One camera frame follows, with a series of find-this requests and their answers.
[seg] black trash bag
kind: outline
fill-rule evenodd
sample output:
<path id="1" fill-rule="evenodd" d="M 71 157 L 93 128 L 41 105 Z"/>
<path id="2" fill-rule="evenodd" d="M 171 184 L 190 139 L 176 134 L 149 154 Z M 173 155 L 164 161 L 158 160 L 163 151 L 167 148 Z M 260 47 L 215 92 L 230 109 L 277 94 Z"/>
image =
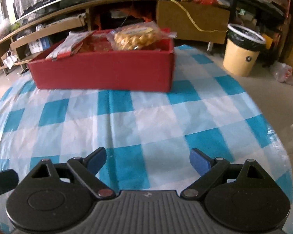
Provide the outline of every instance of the black trash bag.
<path id="1" fill-rule="evenodd" d="M 256 34 L 249 32 L 245 29 L 239 28 L 239 27 L 234 27 L 237 31 L 244 33 L 247 36 L 252 37 L 253 39 L 257 39 L 262 41 Z M 231 31 L 230 29 L 228 29 L 228 38 L 237 46 L 253 51 L 253 52 L 258 52 L 258 51 L 263 51 L 265 49 L 265 44 L 259 44 L 257 42 L 248 40 L 246 38 L 244 38 L 243 36 Z"/>

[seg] metal screw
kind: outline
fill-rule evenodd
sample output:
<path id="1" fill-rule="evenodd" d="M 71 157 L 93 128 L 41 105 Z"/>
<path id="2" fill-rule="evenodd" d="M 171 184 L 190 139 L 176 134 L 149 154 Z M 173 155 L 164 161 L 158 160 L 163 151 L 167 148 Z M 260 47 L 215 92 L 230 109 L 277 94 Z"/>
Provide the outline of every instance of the metal screw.
<path id="1" fill-rule="evenodd" d="M 199 194 L 199 192 L 195 189 L 187 189 L 183 191 L 183 195 L 186 197 L 195 197 Z"/>
<path id="2" fill-rule="evenodd" d="M 98 195 L 101 197 L 109 197 L 109 196 L 112 196 L 113 193 L 114 192 L 111 189 L 106 188 L 106 189 L 99 190 Z"/>

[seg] red bag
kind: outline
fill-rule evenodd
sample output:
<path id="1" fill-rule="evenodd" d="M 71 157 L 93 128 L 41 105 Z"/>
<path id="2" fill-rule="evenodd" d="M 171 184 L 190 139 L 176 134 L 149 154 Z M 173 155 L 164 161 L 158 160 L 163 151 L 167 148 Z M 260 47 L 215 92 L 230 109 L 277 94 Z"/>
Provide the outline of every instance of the red bag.
<path id="1" fill-rule="evenodd" d="M 193 0 L 193 2 L 204 5 L 218 5 L 217 0 Z"/>

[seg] white plastic bag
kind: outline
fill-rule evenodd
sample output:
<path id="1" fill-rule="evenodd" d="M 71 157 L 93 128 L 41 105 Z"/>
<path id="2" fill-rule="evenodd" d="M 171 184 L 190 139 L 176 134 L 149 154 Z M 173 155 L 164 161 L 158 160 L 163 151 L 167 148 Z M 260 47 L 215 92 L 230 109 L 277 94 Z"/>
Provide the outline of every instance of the white plastic bag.
<path id="1" fill-rule="evenodd" d="M 3 64 L 6 65 L 9 69 L 11 69 L 12 66 L 16 63 L 16 61 L 17 55 L 12 51 L 8 51 L 6 58 L 3 60 Z"/>
<path id="2" fill-rule="evenodd" d="M 10 26 L 11 24 L 8 18 L 5 18 L 4 20 L 2 20 L 2 22 L 0 23 L 0 37 L 3 37 L 9 33 Z"/>
<path id="3" fill-rule="evenodd" d="M 270 67 L 270 72 L 278 82 L 293 85 L 293 69 L 291 66 L 285 63 L 275 62 Z"/>
<path id="4" fill-rule="evenodd" d="M 82 40 L 84 40 L 87 36 L 91 35 L 92 33 L 93 33 L 92 31 L 69 32 L 67 38 L 46 57 L 46 60 L 56 59 L 57 56 L 60 54 L 68 53 L 68 55 L 71 55 L 71 52 L 73 51 L 73 49 L 77 48 L 76 45 L 79 44 Z"/>

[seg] table leg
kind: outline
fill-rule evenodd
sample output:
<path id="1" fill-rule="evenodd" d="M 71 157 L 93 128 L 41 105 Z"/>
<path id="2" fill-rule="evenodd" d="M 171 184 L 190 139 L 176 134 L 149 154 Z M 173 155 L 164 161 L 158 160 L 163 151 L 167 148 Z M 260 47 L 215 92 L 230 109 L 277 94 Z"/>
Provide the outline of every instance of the table leg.
<path id="1" fill-rule="evenodd" d="M 20 73 L 21 75 L 26 73 L 29 70 L 29 68 L 27 68 L 26 64 L 21 64 L 21 67 L 23 69 L 22 72 Z"/>
<path id="2" fill-rule="evenodd" d="M 214 46 L 213 42 L 208 42 L 207 51 L 211 52 L 213 50 L 213 46 Z"/>
<path id="3" fill-rule="evenodd" d="M 4 73 L 5 75 L 8 75 L 8 74 L 9 74 L 9 72 L 8 72 L 8 69 L 7 69 L 7 68 L 3 68 L 2 70 L 3 70 L 3 73 Z"/>

